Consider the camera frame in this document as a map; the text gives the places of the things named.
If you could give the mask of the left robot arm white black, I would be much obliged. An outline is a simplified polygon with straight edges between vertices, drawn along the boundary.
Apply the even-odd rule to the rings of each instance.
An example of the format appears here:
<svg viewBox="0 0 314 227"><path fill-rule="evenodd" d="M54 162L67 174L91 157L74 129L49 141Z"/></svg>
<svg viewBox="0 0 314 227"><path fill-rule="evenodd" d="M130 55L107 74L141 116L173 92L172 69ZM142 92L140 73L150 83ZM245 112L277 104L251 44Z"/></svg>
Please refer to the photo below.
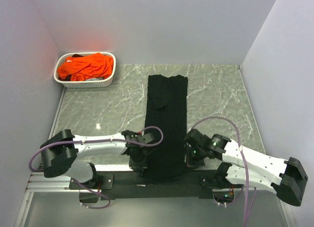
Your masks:
<svg viewBox="0 0 314 227"><path fill-rule="evenodd" d="M146 156L146 147L154 141L151 133L123 131L108 136L79 136L65 129L56 134L41 148L52 143L58 144L41 151L44 177L54 178L61 175L77 180L86 188L91 189L99 184L100 178L95 165L82 159L98 154L128 155L133 161L139 162Z"/></svg>

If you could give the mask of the black t-shirt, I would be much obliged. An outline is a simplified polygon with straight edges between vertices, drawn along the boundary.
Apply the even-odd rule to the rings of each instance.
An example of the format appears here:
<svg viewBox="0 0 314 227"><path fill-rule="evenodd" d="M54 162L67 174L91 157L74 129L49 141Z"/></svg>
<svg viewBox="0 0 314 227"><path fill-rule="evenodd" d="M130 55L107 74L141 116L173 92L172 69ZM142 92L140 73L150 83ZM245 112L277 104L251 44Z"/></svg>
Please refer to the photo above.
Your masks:
<svg viewBox="0 0 314 227"><path fill-rule="evenodd" d="M187 86L182 75L148 77L145 127L162 142L150 149L143 178L164 181L186 171Z"/></svg>

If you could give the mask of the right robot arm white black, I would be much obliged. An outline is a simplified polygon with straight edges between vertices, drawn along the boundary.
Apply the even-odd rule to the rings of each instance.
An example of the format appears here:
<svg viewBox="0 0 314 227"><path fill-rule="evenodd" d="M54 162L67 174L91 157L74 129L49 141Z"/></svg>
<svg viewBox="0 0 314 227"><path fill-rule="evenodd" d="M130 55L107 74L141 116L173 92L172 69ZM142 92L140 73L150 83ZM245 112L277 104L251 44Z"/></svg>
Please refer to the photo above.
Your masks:
<svg viewBox="0 0 314 227"><path fill-rule="evenodd" d="M203 166L204 159L218 159L221 164L210 177L201 176L200 183L211 189L233 185L249 185L275 194L281 201L300 206L308 182L301 162L275 158L247 147L219 134L208 137L191 130L184 138L191 167Z"/></svg>

